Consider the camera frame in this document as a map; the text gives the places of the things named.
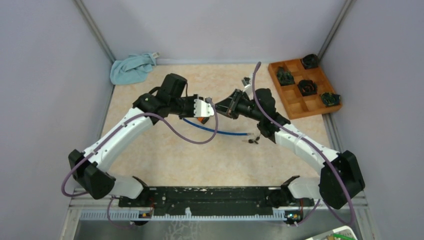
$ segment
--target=wooden tray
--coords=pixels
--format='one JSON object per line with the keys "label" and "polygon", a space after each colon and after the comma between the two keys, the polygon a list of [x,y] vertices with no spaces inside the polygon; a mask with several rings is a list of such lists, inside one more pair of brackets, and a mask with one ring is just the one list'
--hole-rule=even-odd
{"label": "wooden tray", "polygon": [[[293,75],[293,85],[281,86],[277,79],[277,71],[283,67],[285,71],[290,71]],[[320,98],[322,93],[336,93],[321,67],[304,69],[300,59],[279,61],[270,63],[268,66],[269,74],[277,88],[278,95],[284,105],[289,119],[304,118],[319,114],[328,114],[338,111],[342,108],[342,103],[336,106],[326,107]],[[298,83],[303,80],[312,80],[317,85],[317,94],[311,96],[302,96],[298,88]]]}

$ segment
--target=wooden table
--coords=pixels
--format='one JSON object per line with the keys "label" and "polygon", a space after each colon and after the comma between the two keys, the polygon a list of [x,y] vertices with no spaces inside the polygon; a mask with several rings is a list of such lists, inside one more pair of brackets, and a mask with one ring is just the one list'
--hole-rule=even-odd
{"label": "wooden table", "polygon": [[[263,64],[257,73],[256,87],[271,89],[277,111],[287,117],[266,65]],[[234,89],[242,89],[241,79],[249,76],[254,68],[255,64],[156,66],[145,82],[115,87],[103,134],[123,118],[140,95],[160,86],[169,73],[188,80],[189,95],[212,97],[217,103],[227,98]],[[177,131],[196,141],[206,140],[212,134],[179,120],[175,115],[170,115],[167,120]],[[329,147],[321,115],[295,119],[292,123]],[[259,134],[256,124],[243,116],[233,120],[219,115],[219,129],[222,131]],[[205,126],[215,126],[213,117]],[[196,145],[180,139],[163,122],[158,122],[131,143],[109,171],[136,176],[150,186],[279,186],[294,175],[317,176],[291,150],[264,137],[258,145],[243,142],[248,138],[218,134],[208,144]]]}

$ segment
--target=towel tag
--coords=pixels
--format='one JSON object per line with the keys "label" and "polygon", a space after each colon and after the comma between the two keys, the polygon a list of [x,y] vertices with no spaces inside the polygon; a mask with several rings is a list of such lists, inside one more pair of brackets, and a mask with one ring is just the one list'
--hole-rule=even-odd
{"label": "towel tag", "polygon": [[157,59],[161,56],[161,54],[159,52],[154,52],[151,56]]}

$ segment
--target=blue tube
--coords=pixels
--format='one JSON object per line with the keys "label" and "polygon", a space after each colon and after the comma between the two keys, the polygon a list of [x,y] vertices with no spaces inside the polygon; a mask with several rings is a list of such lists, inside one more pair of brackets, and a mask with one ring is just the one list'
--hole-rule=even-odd
{"label": "blue tube", "polygon": [[[199,128],[199,129],[203,129],[203,130],[208,131],[208,132],[212,132],[212,133],[214,132],[214,129],[211,129],[211,128],[208,128],[208,127],[205,127],[205,126],[196,124],[196,123],[191,122],[191,121],[189,121],[189,120],[187,120],[185,118],[183,118],[182,120],[184,120],[184,122],[190,124],[191,126],[195,126],[195,127]],[[218,130],[217,133],[223,134],[223,135],[231,135],[231,136],[248,136],[248,135],[250,135],[249,133],[246,133],[246,132],[229,132],[229,131],[220,131],[220,130]]]}

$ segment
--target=teal towel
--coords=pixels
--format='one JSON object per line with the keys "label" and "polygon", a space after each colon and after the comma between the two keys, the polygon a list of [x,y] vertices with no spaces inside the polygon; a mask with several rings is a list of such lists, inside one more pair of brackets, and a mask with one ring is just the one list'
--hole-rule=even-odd
{"label": "teal towel", "polygon": [[123,61],[115,61],[110,70],[110,81],[114,85],[142,83],[147,74],[156,66],[156,58],[152,53],[130,55]]}

